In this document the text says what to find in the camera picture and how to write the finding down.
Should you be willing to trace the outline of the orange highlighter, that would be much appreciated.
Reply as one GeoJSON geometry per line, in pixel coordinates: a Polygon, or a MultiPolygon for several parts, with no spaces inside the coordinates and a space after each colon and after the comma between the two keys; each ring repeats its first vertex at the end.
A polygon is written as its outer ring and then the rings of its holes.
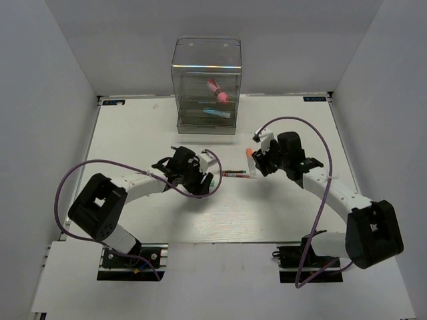
{"type": "Polygon", "coordinates": [[[247,157],[247,161],[248,161],[248,170],[249,170],[249,174],[251,176],[256,176],[256,164],[255,161],[252,157],[253,154],[253,149],[251,148],[247,148],[246,149],[246,157],[247,157]]]}

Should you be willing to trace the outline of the red gel pen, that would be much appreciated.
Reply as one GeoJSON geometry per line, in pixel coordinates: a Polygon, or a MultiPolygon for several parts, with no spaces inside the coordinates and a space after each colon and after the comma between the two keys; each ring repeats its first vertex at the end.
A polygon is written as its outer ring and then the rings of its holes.
{"type": "Polygon", "coordinates": [[[233,178],[242,178],[242,179],[256,179],[255,175],[249,175],[245,173],[222,173],[222,177],[233,177],[233,178]]]}

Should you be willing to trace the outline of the blue highlighter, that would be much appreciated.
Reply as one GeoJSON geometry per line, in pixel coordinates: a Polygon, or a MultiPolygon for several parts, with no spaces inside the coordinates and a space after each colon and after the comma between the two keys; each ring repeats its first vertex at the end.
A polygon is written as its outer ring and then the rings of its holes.
{"type": "Polygon", "coordinates": [[[231,113],[216,110],[216,109],[204,109],[203,112],[207,115],[212,115],[215,117],[221,117],[221,118],[225,118],[225,119],[229,119],[231,117],[231,113]]]}

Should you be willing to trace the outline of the pink marker tube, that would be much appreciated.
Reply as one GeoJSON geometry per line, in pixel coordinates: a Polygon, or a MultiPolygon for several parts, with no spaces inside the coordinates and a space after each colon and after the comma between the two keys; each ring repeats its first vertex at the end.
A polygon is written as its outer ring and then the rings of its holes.
{"type": "Polygon", "coordinates": [[[229,101],[229,96],[227,93],[225,93],[220,86],[216,83],[214,79],[209,79],[206,82],[207,88],[211,91],[211,93],[214,95],[214,97],[219,101],[220,103],[227,103],[229,101]]]}

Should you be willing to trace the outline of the clear acrylic drawer organizer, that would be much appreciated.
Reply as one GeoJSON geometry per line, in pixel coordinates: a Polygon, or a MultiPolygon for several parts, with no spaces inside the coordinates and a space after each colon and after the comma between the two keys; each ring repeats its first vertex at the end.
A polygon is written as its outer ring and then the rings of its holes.
{"type": "Polygon", "coordinates": [[[173,93],[180,134],[236,133],[242,83],[241,41],[232,37],[183,36],[177,39],[171,62],[173,93]],[[220,103],[207,88],[214,79],[228,94],[220,103]],[[204,109],[231,113],[229,119],[207,115],[204,109]]]}

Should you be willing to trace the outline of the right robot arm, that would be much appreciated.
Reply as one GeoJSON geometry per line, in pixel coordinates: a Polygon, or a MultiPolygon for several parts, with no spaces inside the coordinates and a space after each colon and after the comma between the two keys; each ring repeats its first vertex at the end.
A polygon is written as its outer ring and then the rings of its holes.
{"type": "Polygon", "coordinates": [[[391,203],[375,202],[332,178],[320,161],[306,157],[295,132],[275,136],[269,129],[258,129],[254,141],[261,148],[252,157],[263,176],[284,171],[289,180],[324,200],[346,224],[344,233],[316,231],[313,237],[303,237],[302,244],[308,244],[301,249],[306,264],[315,266],[325,257],[339,257],[367,269],[403,252],[391,203]]]}

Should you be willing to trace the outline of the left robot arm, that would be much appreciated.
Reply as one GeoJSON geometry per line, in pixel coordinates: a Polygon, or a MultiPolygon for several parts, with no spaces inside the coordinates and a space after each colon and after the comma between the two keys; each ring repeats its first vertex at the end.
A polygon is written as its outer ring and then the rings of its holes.
{"type": "Polygon", "coordinates": [[[179,186],[184,188],[182,195],[194,199],[212,194],[210,185],[214,175],[209,169],[220,164],[218,158],[208,150],[198,154],[186,147],[173,150],[173,156],[152,165],[159,174],[135,171],[114,179],[94,174],[68,210],[68,218],[92,241],[118,252],[118,258],[125,265],[137,264],[141,258],[141,242],[119,225],[125,205],[170,189],[178,191],[179,186]]]}

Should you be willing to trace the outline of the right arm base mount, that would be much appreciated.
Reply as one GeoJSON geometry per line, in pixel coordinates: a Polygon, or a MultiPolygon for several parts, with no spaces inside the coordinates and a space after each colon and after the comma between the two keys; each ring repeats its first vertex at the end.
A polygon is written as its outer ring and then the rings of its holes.
{"type": "MultiPolygon", "coordinates": [[[[280,283],[294,283],[303,253],[303,247],[300,245],[283,245],[277,247],[272,252],[272,258],[278,262],[280,283]]],[[[330,256],[316,256],[312,249],[309,249],[306,260],[304,261],[300,281],[306,280],[316,271],[327,265],[333,260],[330,256]]],[[[341,283],[343,281],[341,264],[336,261],[331,267],[311,280],[311,283],[341,283]]]]}

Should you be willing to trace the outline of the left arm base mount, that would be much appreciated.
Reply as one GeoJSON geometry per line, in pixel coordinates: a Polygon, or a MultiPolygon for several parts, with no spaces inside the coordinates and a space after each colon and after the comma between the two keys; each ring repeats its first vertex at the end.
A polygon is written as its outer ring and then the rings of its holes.
{"type": "Polygon", "coordinates": [[[162,280],[167,266],[168,245],[142,245],[135,255],[139,258],[117,255],[109,247],[101,252],[98,281],[157,282],[162,280]]]}

